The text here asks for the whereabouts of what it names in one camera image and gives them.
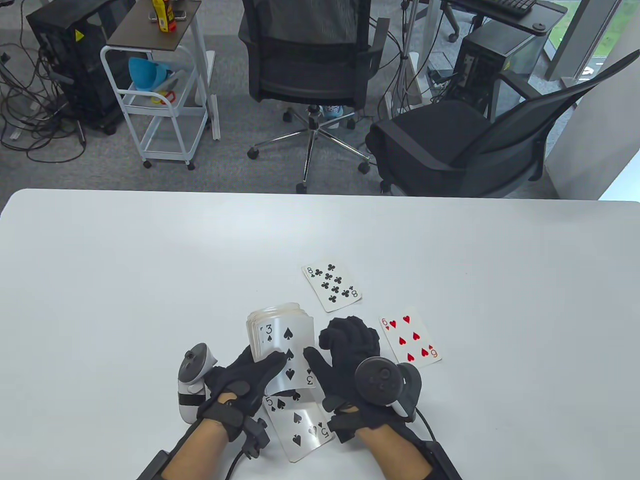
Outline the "person's right hand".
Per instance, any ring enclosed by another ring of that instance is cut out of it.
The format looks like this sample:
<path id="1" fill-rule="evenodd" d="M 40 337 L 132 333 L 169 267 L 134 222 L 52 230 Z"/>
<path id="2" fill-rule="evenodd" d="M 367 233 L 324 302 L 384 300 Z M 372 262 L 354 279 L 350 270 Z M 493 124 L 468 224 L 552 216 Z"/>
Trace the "person's right hand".
<path id="1" fill-rule="evenodd" d="M 327 427 L 337 434 L 340 442 L 350 441 L 359 429 L 375 430 L 382 426 L 390 426 L 407 441 L 420 441 L 392 407 L 376 405 L 357 389 L 358 366 L 380 355 L 377 330 L 358 317 L 333 318 L 320 332 L 318 345 L 330 352 L 331 365 L 315 347 L 304 348 L 302 354 L 325 395 L 323 408 L 333 414 Z"/>

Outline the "person's left hand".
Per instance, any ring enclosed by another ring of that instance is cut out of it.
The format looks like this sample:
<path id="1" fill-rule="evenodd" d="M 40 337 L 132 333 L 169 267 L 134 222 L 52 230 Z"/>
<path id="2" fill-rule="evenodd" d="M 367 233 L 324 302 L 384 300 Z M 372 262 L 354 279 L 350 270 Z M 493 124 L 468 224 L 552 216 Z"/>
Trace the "person's left hand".
<path id="1" fill-rule="evenodd" d="M 286 354 L 275 350 L 254 361 L 250 346 L 230 365 L 214 366 L 203 376 L 210 398 L 198 408 L 197 418 L 217 421 L 235 441 L 245 419 L 258 412 L 268 384 L 286 366 Z"/>

